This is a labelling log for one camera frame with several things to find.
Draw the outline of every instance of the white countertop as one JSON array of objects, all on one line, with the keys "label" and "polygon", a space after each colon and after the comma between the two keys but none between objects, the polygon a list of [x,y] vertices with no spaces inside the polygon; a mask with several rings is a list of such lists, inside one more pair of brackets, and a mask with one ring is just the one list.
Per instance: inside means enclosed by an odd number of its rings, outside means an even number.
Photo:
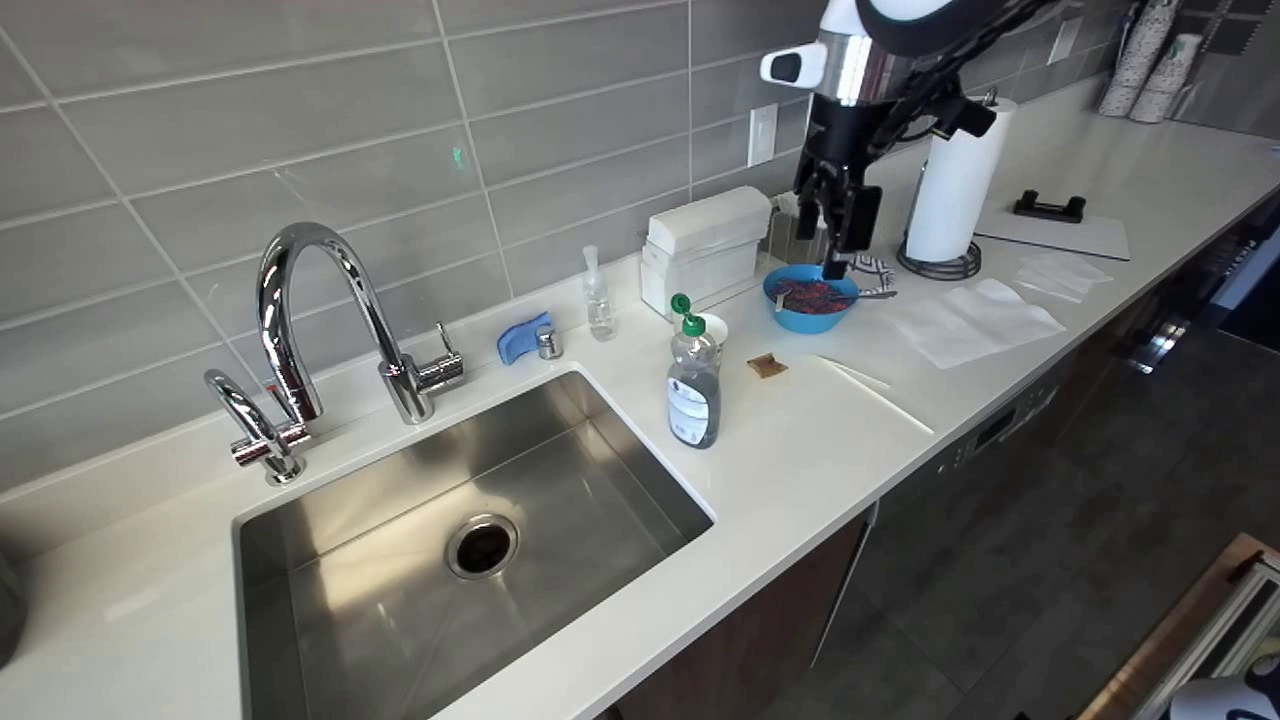
[{"label": "white countertop", "polygon": [[[1275,142],[1102,118],[1080,110],[1085,94],[1089,88],[1068,88],[1028,103],[995,177],[1004,197],[1080,193],[1092,210],[1121,216],[1129,227],[1132,264],[1092,259],[1111,278],[1085,304],[1022,289],[1068,331],[940,370],[894,327],[898,298],[862,304],[832,336],[801,339],[770,319],[757,292],[742,292],[717,307],[734,325],[721,370],[723,427],[710,452],[691,452],[666,427],[669,325],[642,307],[634,259],[612,264],[612,339],[595,343],[584,327],[567,327],[567,353],[556,364],[482,364],[422,427],[400,424],[370,359],[326,370],[322,397],[334,416],[318,427],[307,472],[291,489],[270,489],[255,466],[239,472],[223,452],[233,424],[215,413],[6,494],[0,528],[38,546],[38,560],[30,631],[0,673],[0,715],[239,715],[233,524],[562,370],[584,370],[717,524],[444,715],[610,708],[1280,188]],[[920,153],[898,153],[872,171],[888,184],[880,234],[901,227],[918,160]],[[983,277],[1000,278],[1038,254],[1011,245],[983,245],[983,251]],[[898,277],[901,295],[943,292],[943,285]],[[578,285],[556,285],[472,316],[453,336],[482,359],[491,357],[491,331],[533,307],[580,325],[578,298]],[[757,380],[744,357],[759,353],[794,359],[787,370]],[[841,357],[880,380],[901,413],[808,357]]]}]

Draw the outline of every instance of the sink drain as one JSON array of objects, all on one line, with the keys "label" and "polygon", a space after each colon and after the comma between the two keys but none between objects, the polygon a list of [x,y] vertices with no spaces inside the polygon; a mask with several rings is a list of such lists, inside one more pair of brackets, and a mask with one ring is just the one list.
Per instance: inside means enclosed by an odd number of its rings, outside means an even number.
[{"label": "sink drain", "polygon": [[517,524],[484,513],[484,515],[469,515],[466,528],[453,533],[449,538],[449,562],[466,577],[484,577],[496,570],[517,543]]}]

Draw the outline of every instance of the kitchen sink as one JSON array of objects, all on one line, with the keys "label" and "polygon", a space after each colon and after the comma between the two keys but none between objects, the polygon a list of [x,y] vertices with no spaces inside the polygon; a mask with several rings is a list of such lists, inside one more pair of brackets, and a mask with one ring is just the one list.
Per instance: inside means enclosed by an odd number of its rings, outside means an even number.
[{"label": "kitchen sink", "polygon": [[246,715],[427,715],[714,528],[584,375],[236,524]]}]

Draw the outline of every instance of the faucet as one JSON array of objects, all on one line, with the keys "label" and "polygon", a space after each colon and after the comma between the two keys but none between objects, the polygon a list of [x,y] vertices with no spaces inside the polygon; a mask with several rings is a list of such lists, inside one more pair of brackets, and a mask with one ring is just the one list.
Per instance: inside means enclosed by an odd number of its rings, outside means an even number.
[{"label": "faucet", "polygon": [[265,460],[271,485],[291,481],[306,466],[291,454],[291,445],[306,445],[307,424],[326,416],[313,370],[291,353],[291,327],[288,327],[288,278],[291,278],[302,251],[307,251],[307,249],[322,249],[346,271],[354,298],[370,325],[370,336],[382,353],[375,370],[383,375],[388,397],[398,401],[404,424],[433,416],[433,397],[469,380],[469,364],[459,353],[449,346],[444,325],[437,327],[444,353],[427,364],[418,364],[398,343],[388,316],[370,289],[370,271],[346,234],[335,234],[326,225],[288,225],[265,249],[265,266],[255,277],[260,339],[265,339],[265,357],[271,368],[270,392],[285,407],[288,424],[276,427],[223,370],[203,370],[203,385],[222,397],[222,402],[246,427],[246,439],[233,445],[233,454],[239,465]]}]

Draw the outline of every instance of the cabinet door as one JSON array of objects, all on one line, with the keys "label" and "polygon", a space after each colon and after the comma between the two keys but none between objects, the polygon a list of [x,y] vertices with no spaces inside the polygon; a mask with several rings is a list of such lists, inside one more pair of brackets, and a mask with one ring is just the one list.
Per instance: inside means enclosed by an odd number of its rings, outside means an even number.
[{"label": "cabinet door", "polygon": [[605,720],[744,720],[759,711],[780,688],[804,676],[862,537],[866,519],[841,528],[634,688]]}]

